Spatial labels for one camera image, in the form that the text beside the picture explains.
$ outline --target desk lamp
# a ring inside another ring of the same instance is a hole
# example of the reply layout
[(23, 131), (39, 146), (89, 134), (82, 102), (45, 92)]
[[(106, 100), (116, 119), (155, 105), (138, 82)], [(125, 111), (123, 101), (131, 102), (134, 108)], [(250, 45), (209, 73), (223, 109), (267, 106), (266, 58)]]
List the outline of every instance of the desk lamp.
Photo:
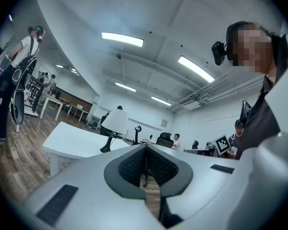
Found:
[(119, 134), (126, 134), (128, 124), (128, 114), (120, 109), (115, 109), (112, 111), (105, 121), (101, 124), (104, 128), (111, 130), (111, 135), (108, 137), (107, 143), (103, 148), (100, 149), (101, 152), (105, 153), (111, 151), (110, 144), (113, 137), (117, 137)]

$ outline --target dark polo shirt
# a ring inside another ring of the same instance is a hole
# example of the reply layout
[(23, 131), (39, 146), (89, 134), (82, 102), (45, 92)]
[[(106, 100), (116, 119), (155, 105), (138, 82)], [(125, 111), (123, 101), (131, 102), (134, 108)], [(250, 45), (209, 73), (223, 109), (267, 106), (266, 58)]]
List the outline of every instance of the dark polo shirt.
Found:
[[(288, 45), (285, 36), (282, 38), (272, 37), (273, 57), (276, 63), (276, 83), (288, 68)], [(265, 76), (258, 100), (252, 107), (246, 121), (236, 159), (240, 159), (243, 151), (246, 149), (258, 147), (262, 141), (280, 132), (277, 121), (268, 103), (264, 99), (272, 87), (272, 83)]]

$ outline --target black pants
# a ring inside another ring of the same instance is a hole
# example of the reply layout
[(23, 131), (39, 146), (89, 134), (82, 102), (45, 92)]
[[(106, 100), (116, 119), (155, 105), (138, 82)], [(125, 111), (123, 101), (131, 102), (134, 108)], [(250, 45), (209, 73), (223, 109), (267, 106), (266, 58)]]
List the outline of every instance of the black pants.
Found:
[(11, 80), (13, 69), (14, 67), (9, 65), (0, 76), (0, 98), (2, 98), (0, 105), (0, 138), (2, 139), (6, 138), (9, 105), (15, 89), (15, 85)]

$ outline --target white ceiling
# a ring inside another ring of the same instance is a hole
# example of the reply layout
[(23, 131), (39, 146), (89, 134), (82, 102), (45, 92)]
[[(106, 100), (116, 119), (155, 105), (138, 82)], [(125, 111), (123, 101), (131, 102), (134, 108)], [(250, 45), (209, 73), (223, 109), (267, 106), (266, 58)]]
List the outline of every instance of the white ceiling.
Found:
[[(90, 64), (92, 74), (100, 74), (100, 78), (109, 85), (115, 85), (116, 81), (125, 82), (137, 89), (137, 95), (147, 100), (154, 95), (171, 103), (208, 84), (177, 62), (181, 55), (216, 79), (202, 92), (222, 82), (221, 86), (209, 92), (212, 95), (220, 94), (254, 77), (253, 74), (232, 71), (219, 79), (232, 66), (227, 60), (221, 66), (216, 66), (211, 46), (215, 41), (225, 41), (227, 27), (246, 20), (279, 33), (282, 25), (282, 16), (270, 0), (56, 1), (64, 6), (64, 15), (71, 22), (70, 34), (77, 39), (77, 42), (71, 43), (77, 43), (84, 58), (93, 62)], [(17, 30), (26, 35), (24, 22), (27, 26), (34, 26), (45, 21), (36, 13), (36, 0), (25, 0), (24, 3), (25, 12)], [(143, 47), (136, 47), (104, 40), (102, 32), (142, 38), (144, 44)], [(57, 48), (51, 33), (47, 33), (41, 52), (55, 65), (70, 65), (68, 56)], [(116, 54), (121, 49), (123, 58), (119, 60)]]

